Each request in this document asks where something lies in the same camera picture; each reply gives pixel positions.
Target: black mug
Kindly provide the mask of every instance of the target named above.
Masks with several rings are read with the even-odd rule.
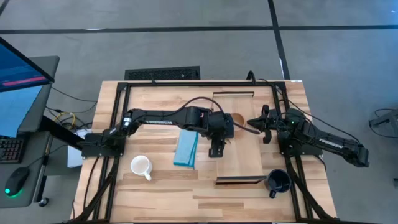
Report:
[[[284,193],[292,186],[292,179],[284,170],[276,169],[269,173],[264,181],[269,190],[269,197],[275,198],[276,193]]]

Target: mug handle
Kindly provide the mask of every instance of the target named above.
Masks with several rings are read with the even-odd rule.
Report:
[[[269,192],[269,197],[270,197],[271,199],[274,199],[275,196],[276,196],[276,191],[275,191],[275,190],[271,190],[271,191]]]
[[[148,181],[152,180],[152,177],[151,177],[148,173],[145,173],[144,175],[145,175],[145,178],[146,178]]]

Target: computer mouse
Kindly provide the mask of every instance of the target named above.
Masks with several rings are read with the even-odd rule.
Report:
[[[20,167],[16,169],[8,178],[6,182],[6,188],[4,191],[6,195],[13,196],[16,195],[24,186],[24,183],[29,176],[28,167]]]

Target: wheel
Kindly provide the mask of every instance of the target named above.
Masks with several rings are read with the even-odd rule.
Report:
[[[42,200],[38,203],[40,207],[44,207],[46,206],[46,204],[48,204],[50,201],[50,199],[48,198],[42,198]]]

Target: white mug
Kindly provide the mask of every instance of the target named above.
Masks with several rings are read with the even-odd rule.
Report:
[[[133,173],[139,176],[145,176],[147,180],[152,180],[149,175],[152,171],[152,163],[146,156],[136,156],[132,159],[130,169]]]

